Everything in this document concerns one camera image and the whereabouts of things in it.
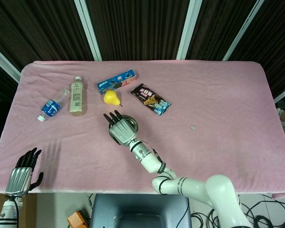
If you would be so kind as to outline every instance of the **orange object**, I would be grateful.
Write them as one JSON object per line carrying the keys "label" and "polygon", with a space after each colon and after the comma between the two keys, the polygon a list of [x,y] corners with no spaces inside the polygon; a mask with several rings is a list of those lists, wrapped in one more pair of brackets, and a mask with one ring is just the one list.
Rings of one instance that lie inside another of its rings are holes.
{"label": "orange object", "polygon": [[76,211],[73,215],[68,217],[67,222],[71,228],[89,228],[80,211]]}

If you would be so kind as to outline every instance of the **robotic arm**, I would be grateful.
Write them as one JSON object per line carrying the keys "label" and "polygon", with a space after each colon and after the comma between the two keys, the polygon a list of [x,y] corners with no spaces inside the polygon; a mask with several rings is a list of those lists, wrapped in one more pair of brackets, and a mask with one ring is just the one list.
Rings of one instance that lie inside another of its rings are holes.
{"label": "robotic arm", "polygon": [[29,191],[39,186],[43,179],[43,172],[35,183],[31,184],[32,174],[41,150],[34,148],[21,156],[9,176],[5,192],[8,201],[3,204],[0,213],[0,228],[18,228],[19,212],[23,206],[21,198]]}
{"label": "robotic arm", "polygon": [[223,175],[210,177],[206,183],[187,177],[177,177],[174,171],[166,166],[158,154],[152,153],[142,140],[137,139],[136,130],[118,111],[104,114],[110,123],[110,134],[122,146],[129,147],[131,153],[149,173],[158,173],[152,181],[154,190],[162,195],[180,194],[193,198],[213,207],[218,214],[222,228],[252,228],[239,204],[231,180]]}

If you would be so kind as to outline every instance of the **blue snack box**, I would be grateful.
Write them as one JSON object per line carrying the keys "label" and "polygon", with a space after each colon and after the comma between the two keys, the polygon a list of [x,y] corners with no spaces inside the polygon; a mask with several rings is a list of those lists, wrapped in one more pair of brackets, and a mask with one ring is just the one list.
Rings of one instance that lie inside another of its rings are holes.
{"label": "blue snack box", "polygon": [[124,85],[127,85],[133,81],[136,81],[136,78],[137,77],[134,71],[131,69],[117,76],[111,77],[105,81],[97,83],[97,88],[100,94],[104,94],[109,89],[114,90]]}

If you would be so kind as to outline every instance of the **metal bowl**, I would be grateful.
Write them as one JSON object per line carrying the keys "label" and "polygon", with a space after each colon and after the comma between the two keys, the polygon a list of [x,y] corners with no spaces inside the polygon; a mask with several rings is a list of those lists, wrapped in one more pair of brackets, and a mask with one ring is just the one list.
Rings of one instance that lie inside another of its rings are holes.
{"label": "metal bowl", "polygon": [[[133,117],[130,117],[128,115],[122,115],[122,117],[128,121],[128,123],[132,126],[132,128],[135,129],[136,132],[138,132],[138,123],[137,121],[133,118]],[[115,142],[117,142],[118,145],[120,145],[120,143],[114,138],[114,136],[112,136],[112,134],[110,133],[109,131],[109,134],[110,134],[110,137],[112,139],[114,139]]]}

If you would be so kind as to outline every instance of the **white pole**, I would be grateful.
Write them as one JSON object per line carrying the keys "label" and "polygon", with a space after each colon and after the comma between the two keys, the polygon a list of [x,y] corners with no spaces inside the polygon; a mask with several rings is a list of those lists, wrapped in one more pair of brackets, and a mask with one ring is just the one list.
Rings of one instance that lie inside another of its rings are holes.
{"label": "white pole", "polygon": [[198,19],[199,10],[202,0],[190,0],[187,16],[182,30],[179,49],[177,51],[176,59],[185,59],[188,48],[191,42],[192,34],[195,28],[196,21]]}
{"label": "white pole", "polygon": [[236,46],[238,45],[239,41],[241,40],[242,36],[244,35],[244,33],[246,32],[248,26],[250,25],[250,23],[252,22],[253,18],[255,17],[255,15],[257,14],[258,10],[261,8],[263,2],[265,0],[258,0],[255,5],[253,6],[252,10],[250,11],[249,15],[247,16],[243,26],[241,27],[241,29],[239,30],[237,36],[234,38],[232,44],[230,45],[228,51],[226,52],[223,61],[227,61],[229,59],[229,57],[231,56],[232,52],[234,51],[234,49],[236,48]]}
{"label": "white pole", "polygon": [[74,3],[76,5],[82,26],[84,28],[87,41],[91,48],[93,58],[95,61],[102,61],[96,35],[93,29],[93,24],[90,18],[89,10],[86,5],[86,0],[74,0]]}
{"label": "white pole", "polygon": [[274,99],[274,102],[278,102],[279,100],[281,100],[283,97],[285,97],[285,91],[283,93],[281,93],[279,96],[277,96],[275,99]]}
{"label": "white pole", "polygon": [[0,52],[0,67],[9,75],[12,79],[14,79],[17,83],[19,83],[21,73],[8,61],[7,58]]}

